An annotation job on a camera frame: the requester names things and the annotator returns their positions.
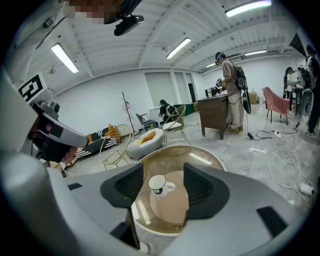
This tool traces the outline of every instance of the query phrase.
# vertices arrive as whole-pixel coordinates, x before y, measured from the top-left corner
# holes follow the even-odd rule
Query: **cardboard box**
[[[250,104],[258,104],[258,95],[256,92],[249,92]]]

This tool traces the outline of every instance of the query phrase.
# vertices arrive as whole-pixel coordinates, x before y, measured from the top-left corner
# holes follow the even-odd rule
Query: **desk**
[[[220,130],[220,139],[224,139],[224,132],[231,123],[228,120],[228,96],[216,95],[211,98],[198,100],[202,135],[206,135],[205,128]]]

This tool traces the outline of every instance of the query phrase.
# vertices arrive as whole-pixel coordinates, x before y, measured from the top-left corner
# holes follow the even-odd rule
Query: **pink chair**
[[[268,110],[266,117],[268,117],[269,111],[271,111],[270,123],[272,123],[272,111],[275,111],[280,113],[280,119],[282,114],[285,115],[286,125],[288,125],[287,114],[290,106],[290,100],[288,98],[279,97],[269,87],[263,87],[262,91],[265,97],[265,108]]]

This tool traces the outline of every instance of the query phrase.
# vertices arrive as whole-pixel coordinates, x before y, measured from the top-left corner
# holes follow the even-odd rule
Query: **white round cushion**
[[[148,140],[147,142],[143,144],[138,144],[138,141],[149,135],[150,133],[155,132],[155,136]],[[135,140],[131,147],[128,149],[129,156],[135,158],[135,159],[141,159],[153,151],[159,149],[165,139],[164,131],[159,128],[155,128],[152,130],[147,131],[145,134],[143,134],[140,139]]]

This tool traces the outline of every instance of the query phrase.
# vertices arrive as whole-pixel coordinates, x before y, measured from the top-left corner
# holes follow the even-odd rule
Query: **khaki pants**
[[[244,106],[241,92],[228,96],[229,111],[228,120],[232,119],[231,129],[236,129],[244,124]]]

